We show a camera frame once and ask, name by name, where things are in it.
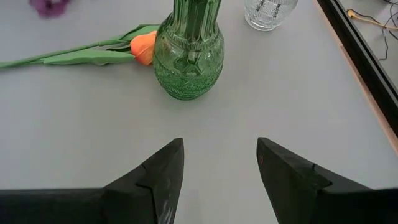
vase neck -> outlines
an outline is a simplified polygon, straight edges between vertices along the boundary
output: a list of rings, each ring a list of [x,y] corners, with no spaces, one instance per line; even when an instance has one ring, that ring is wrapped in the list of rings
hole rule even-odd
[[[220,3],[221,0],[174,0],[172,32],[189,42],[202,42],[217,35]]]

clear glass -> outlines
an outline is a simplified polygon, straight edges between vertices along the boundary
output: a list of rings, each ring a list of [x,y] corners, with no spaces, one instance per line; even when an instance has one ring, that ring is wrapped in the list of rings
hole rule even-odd
[[[246,0],[245,18],[253,28],[270,31],[279,26],[298,0]]]
[[[224,38],[216,22],[221,0],[174,0],[157,31],[153,65],[172,97],[192,100],[206,93],[223,68]]]

green glass vase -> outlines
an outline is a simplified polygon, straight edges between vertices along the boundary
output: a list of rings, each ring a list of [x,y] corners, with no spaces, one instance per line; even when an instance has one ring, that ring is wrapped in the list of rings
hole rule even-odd
[[[216,22],[221,0],[174,0],[157,31],[153,65],[172,97],[192,100],[206,93],[223,68],[224,38]]]

green stem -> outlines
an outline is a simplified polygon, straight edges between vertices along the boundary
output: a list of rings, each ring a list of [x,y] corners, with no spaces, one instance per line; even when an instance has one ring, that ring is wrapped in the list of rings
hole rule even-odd
[[[18,65],[24,65],[24,64],[28,64],[28,63],[39,63],[37,61],[41,60],[41,59],[45,59],[48,57],[53,57],[56,55],[61,55],[61,54],[66,54],[66,53],[70,53],[70,52],[76,52],[79,50],[84,50],[84,49],[90,49],[92,47],[100,47],[100,46],[105,46],[105,45],[113,45],[113,44],[118,44],[119,41],[118,40],[105,40],[105,41],[101,41],[101,42],[97,42],[94,44],[88,44],[88,45],[84,45],[84,46],[80,46],[80,47],[75,47],[69,50],[59,50],[56,52],[51,52],[51,53],[46,53],[46,54],[42,54],[42,55],[37,55],[37,56],[33,56],[33,57],[29,57],[29,58],[25,58],[25,59],[21,59],[21,60],[15,60],[15,61],[11,61],[11,62],[1,62],[0,63],[0,68],[11,68],[11,67],[15,67]]]

glass vase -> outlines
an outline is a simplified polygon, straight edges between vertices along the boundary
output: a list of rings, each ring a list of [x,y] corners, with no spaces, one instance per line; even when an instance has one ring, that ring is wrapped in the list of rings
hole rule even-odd
[[[168,94],[192,100],[206,93],[223,68],[224,38],[216,22],[221,0],[174,0],[157,31],[153,65]]]

